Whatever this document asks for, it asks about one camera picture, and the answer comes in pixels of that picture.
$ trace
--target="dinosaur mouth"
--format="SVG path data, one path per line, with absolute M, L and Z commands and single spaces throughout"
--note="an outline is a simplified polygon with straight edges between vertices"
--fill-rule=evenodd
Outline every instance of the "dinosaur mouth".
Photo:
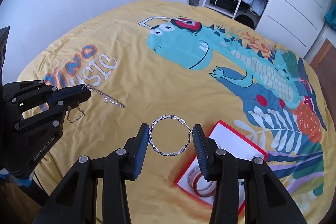
M 240 59 L 248 68 L 254 70 L 264 85 L 275 90 L 280 99 L 287 102 L 293 101 L 293 89 L 287 84 L 284 78 L 285 74 L 282 71 L 280 71 L 280 76 L 271 66 L 262 64 L 256 57 L 247 57 L 238 51 L 231 51 L 231 54 L 235 58 Z
M 192 69 L 193 67 L 197 66 L 199 63 L 201 63 L 203 61 L 203 59 L 206 57 L 206 55 L 208 54 L 209 52 L 209 44 L 206 43 L 205 41 L 203 40 L 199 40 L 201 43 L 200 43 L 200 46 L 199 46 L 199 49 L 202 50 L 204 52 L 204 56 L 201 58 L 200 61 L 198 61 L 195 65 L 191 66 L 190 68 L 188 69 Z

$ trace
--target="yellow bedsheet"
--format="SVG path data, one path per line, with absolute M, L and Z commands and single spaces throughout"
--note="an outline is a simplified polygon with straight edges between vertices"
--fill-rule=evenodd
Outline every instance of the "yellow bedsheet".
M 329 209 L 336 138 L 316 74 L 283 46 L 215 11 L 158 0 L 111 10 L 53 42 L 18 80 L 37 79 L 58 88 L 93 84 L 126 105 L 92 93 L 80 105 L 85 117 L 64 121 L 63 137 L 35 170 L 49 194 L 81 155 L 107 156 L 142 123 L 173 114 L 205 132 L 221 119 L 261 146 L 309 224 Z M 153 139 L 172 152 L 187 135 L 177 121 L 165 120 Z M 193 156 L 192 144 L 176 157 L 148 147 L 138 180 L 126 183 L 132 223 L 209 222 L 211 209 L 174 185 Z M 99 184 L 100 221 L 101 205 Z

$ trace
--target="silver bracelet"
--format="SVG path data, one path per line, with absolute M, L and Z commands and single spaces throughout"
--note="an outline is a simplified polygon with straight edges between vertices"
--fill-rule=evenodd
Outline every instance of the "silver bracelet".
M 158 123 L 158 121 L 160 120 L 164 120 L 164 119 L 174 119 L 174 120 L 178 120 L 180 123 L 182 123 L 185 127 L 187 127 L 187 129 L 189 130 L 189 133 L 188 133 L 188 140 L 187 140 L 187 143 L 180 149 L 178 150 L 177 152 L 173 152 L 173 153 L 165 153 L 165 152 L 162 152 L 160 151 L 153 143 L 153 139 L 152 139 L 152 132 L 153 132 L 153 128 L 154 126 Z M 149 129 L 149 138 L 148 138 L 148 141 L 149 141 L 149 144 L 152 146 L 152 148 L 154 149 L 155 152 L 163 155 L 163 156 L 177 156 L 178 154 L 182 153 L 188 146 L 188 144 L 190 143 L 190 134 L 192 133 L 191 129 L 187 126 L 187 124 L 185 123 L 185 121 L 175 115 L 164 115 L 164 116 L 161 116 L 160 118 L 154 120 L 154 122 L 152 123 L 152 126 L 151 128 Z

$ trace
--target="folded clothes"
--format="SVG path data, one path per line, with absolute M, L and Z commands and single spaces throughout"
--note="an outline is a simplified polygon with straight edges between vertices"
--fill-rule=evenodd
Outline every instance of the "folded clothes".
M 210 0 L 210 4 L 226 9 L 230 13 L 234 13 L 238 5 L 238 0 Z

